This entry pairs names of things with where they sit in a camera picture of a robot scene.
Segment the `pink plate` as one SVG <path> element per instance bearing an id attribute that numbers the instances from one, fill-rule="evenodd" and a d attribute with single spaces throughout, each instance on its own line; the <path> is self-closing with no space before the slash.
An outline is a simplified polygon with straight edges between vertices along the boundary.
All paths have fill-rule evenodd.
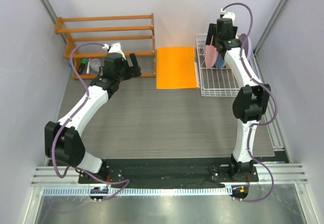
<path id="1" fill-rule="evenodd" d="M 212 68 L 217 60 L 218 52 L 213 46 L 214 36 L 212 35 L 211 41 L 206 44 L 205 47 L 205 65 L 206 68 Z"/>

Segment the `blue plate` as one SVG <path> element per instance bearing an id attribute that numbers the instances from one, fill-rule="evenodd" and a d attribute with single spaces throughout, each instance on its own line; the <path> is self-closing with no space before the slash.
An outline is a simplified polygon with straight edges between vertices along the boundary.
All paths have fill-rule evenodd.
<path id="1" fill-rule="evenodd" d="M 226 62 L 220 54 L 218 54 L 215 59 L 214 67 L 217 69 L 222 69 L 222 68 L 226 67 Z"/>

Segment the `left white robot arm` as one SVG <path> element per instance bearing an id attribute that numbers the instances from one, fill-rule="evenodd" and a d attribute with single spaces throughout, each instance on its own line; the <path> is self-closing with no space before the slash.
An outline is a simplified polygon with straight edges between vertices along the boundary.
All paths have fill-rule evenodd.
<path id="1" fill-rule="evenodd" d="M 104 66 L 88 86 L 78 103 L 58 122 L 45 126 L 45 154 L 57 167 L 63 163 L 86 172 L 97 183 L 107 179 L 106 162 L 88 153 L 82 141 L 82 133 L 96 112 L 107 103 L 124 80 L 141 76 L 136 55 L 127 59 L 120 53 L 107 54 Z"/>

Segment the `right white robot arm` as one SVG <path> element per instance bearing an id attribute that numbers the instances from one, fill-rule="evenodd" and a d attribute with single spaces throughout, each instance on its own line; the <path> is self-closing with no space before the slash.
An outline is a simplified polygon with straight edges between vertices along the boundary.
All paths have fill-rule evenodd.
<path id="1" fill-rule="evenodd" d="M 253 72 L 236 32 L 233 20 L 226 16 L 209 25 L 205 64 L 211 68 L 215 66 L 216 59 L 222 57 L 230 66 L 240 88 L 232 104 L 233 115 L 237 119 L 237 135 L 226 173 L 231 180 L 244 181 L 253 172 L 255 133 L 266 113 L 271 89 Z"/>

